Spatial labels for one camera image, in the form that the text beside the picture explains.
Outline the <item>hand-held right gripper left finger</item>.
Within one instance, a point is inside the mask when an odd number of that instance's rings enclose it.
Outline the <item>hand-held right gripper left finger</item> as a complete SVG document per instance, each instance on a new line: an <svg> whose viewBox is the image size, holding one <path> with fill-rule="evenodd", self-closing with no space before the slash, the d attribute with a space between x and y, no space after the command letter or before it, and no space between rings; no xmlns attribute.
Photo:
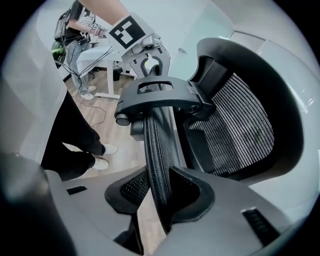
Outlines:
<svg viewBox="0 0 320 256"><path fill-rule="evenodd" d="M62 181L18 154L0 156L0 253L3 256L141 256L137 211L146 169Z"/></svg>

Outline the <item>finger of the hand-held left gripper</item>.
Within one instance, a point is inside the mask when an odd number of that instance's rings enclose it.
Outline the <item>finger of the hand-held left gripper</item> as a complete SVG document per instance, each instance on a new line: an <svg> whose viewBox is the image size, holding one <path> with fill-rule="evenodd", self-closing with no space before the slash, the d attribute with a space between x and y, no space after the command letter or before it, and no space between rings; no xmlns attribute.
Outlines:
<svg viewBox="0 0 320 256"><path fill-rule="evenodd" d="M148 71L146 69L145 63L148 60L148 57L139 57L134 59L129 63L136 76L140 78L145 78L148 76Z"/></svg>
<svg viewBox="0 0 320 256"><path fill-rule="evenodd" d="M167 76L170 69L170 54L164 46L151 52L151 57L158 61L158 75Z"/></svg>

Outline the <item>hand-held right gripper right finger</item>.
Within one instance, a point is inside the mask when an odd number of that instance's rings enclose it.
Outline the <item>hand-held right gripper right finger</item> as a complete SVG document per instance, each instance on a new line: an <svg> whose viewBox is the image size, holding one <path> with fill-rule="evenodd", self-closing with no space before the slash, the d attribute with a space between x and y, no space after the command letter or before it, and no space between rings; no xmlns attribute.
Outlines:
<svg viewBox="0 0 320 256"><path fill-rule="evenodd" d="M166 238L157 256L280 256L310 206L283 209L242 182L183 167L149 173Z"/></svg>

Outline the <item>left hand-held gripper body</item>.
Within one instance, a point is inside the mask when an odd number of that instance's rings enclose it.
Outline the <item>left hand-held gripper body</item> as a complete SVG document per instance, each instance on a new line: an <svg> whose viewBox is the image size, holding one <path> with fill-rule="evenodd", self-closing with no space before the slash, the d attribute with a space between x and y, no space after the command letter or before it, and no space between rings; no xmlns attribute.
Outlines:
<svg viewBox="0 0 320 256"><path fill-rule="evenodd" d="M165 48L161 37L135 13L130 13L113 25L107 32L107 40L125 63L145 55L165 61Z"/></svg>

